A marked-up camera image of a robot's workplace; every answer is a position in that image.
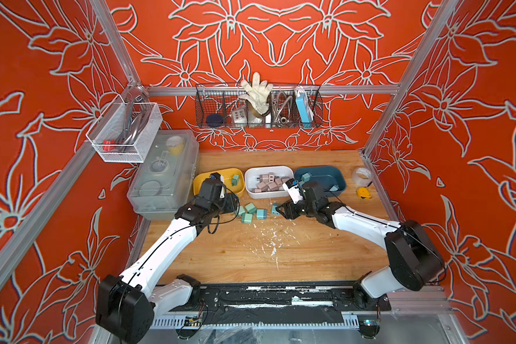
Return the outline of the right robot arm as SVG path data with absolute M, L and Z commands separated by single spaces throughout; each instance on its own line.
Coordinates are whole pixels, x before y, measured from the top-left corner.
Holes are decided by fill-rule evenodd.
M 276 211 L 285 219 L 314 218 L 320 224 L 357 235 L 386 251 L 386 267 L 368 272 L 354 282 L 352 301 L 357 308 L 367 308 L 385 294 L 400 289 L 420 291 L 444 271 L 444 260 L 418 222 L 387 221 L 358 212 L 340 200 L 332 202 L 315 181 L 299 184 L 290 179 L 282 187 L 290 200 L 277 206 Z

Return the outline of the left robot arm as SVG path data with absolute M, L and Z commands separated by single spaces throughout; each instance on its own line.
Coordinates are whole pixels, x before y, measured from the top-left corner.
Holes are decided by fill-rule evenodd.
M 221 216 L 238 215 L 240 201 L 220 173 L 202 182 L 199 193 L 175 213 L 167 230 L 120 275 L 108 275 L 97 293 L 95 322 L 122 343 L 138 343 L 156 315 L 198 300 L 200 283 L 188 275 L 153 290 L 177 256 L 203 230 L 215 234 Z

